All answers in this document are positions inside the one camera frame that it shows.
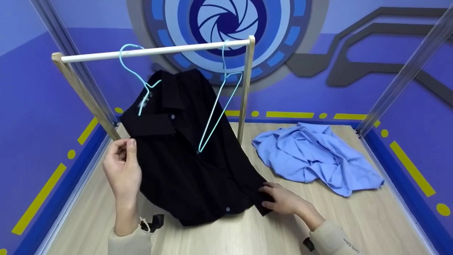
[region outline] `left hand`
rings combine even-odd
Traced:
[[[117,203],[134,203],[142,180],[137,162],[137,143],[125,138],[110,144],[103,162],[104,173]]]

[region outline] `white rod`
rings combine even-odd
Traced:
[[[152,49],[125,50],[125,51],[121,52],[121,56],[123,58],[128,58],[128,57],[138,57],[138,56],[147,56],[147,55],[176,53],[176,52],[183,52],[183,51],[218,49],[218,48],[221,48],[223,45],[225,45],[225,47],[235,47],[235,46],[246,46],[246,45],[249,45],[249,43],[250,43],[250,41],[247,39],[247,40],[228,41],[226,43],[218,42],[218,43],[191,44],[191,45],[181,45],[181,46],[152,48]],[[61,61],[63,63],[74,63],[74,62],[93,61],[93,60],[102,60],[102,59],[116,59],[119,56],[120,56],[119,51],[104,52],[104,53],[93,53],[93,54],[74,55],[74,56],[62,56]]]

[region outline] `yellow stripe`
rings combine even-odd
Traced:
[[[97,125],[97,119],[93,118],[88,124],[87,128],[83,130],[82,134],[79,136],[77,141],[79,142],[80,145],[83,145],[85,141],[88,139],[88,136],[90,136],[91,132],[93,131],[94,127]]]
[[[266,112],[266,117],[271,118],[313,118],[314,113],[296,112]]]
[[[393,150],[393,153],[398,157],[404,167],[406,167],[407,171],[409,172],[410,176],[414,179],[414,181],[419,185],[420,189],[426,196],[432,196],[436,194],[434,189],[428,183],[428,181],[423,177],[422,173],[415,167],[412,161],[407,157],[406,153],[401,149],[399,144],[396,141],[393,141],[390,144],[390,148]]]
[[[239,116],[239,111],[225,110],[225,115],[227,116]]]
[[[333,117],[334,119],[353,119],[353,120],[364,120],[366,114],[350,114],[350,113],[337,113]]]
[[[63,175],[65,170],[66,170],[66,166],[63,163],[60,163],[60,165],[53,172],[52,176],[46,182],[44,187],[41,189],[39,194],[33,200],[31,205],[25,211],[24,215],[22,215],[20,220],[17,222],[16,226],[14,226],[13,230],[11,231],[13,234],[21,235],[24,232],[25,228],[28,226],[30,221],[33,219],[34,215],[39,210],[41,205],[43,205],[47,196],[50,194],[50,192],[52,191],[55,184],[57,184],[58,180],[60,179],[61,175]]]

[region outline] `shirt cuff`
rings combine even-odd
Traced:
[[[310,232],[310,240],[320,254],[334,254],[346,245],[346,235],[331,221],[325,221],[315,231]]]
[[[134,232],[125,236],[117,236],[113,228],[109,233],[108,255],[149,255],[151,254],[151,235],[145,232],[140,225]]]

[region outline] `right hand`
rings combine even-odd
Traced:
[[[313,206],[278,183],[265,182],[259,191],[268,193],[275,200],[275,202],[264,201],[262,205],[281,214],[298,214],[301,210]]]
[[[125,138],[112,142],[103,166],[116,202],[134,202],[142,179],[141,168],[137,162],[136,141]]]

